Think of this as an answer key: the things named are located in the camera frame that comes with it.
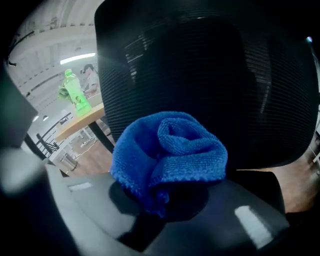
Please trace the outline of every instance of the wooden floor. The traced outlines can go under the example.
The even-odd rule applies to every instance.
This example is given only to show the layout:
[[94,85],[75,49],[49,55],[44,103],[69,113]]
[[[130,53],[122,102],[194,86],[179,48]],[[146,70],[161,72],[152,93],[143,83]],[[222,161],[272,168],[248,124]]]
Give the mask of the wooden floor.
[[[74,150],[82,155],[77,159],[78,165],[75,170],[69,171],[68,175],[74,177],[108,172],[112,163],[112,154],[98,140],[96,142],[92,140],[83,147],[80,147],[81,142],[80,140],[72,143]],[[314,137],[310,147],[316,154],[319,152],[319,144],[320,141]],[[310,209],[319,191],[320,176],[317,175],[317,171],[320,168],[317,163],[312,162],[315,157],[312,150],[309,148],[303,156],[291,164],[257,170],[273,172],[276,175],[287,213]]]
[[284,199],[285,211],[295,213],[309,210],[320,188],[320,176],[317,171],[320,167],[313,163],[319,152],[320,141],[313,138],[310,148],[295,162],[276,168],[259,171],[273,172],[277,177]]

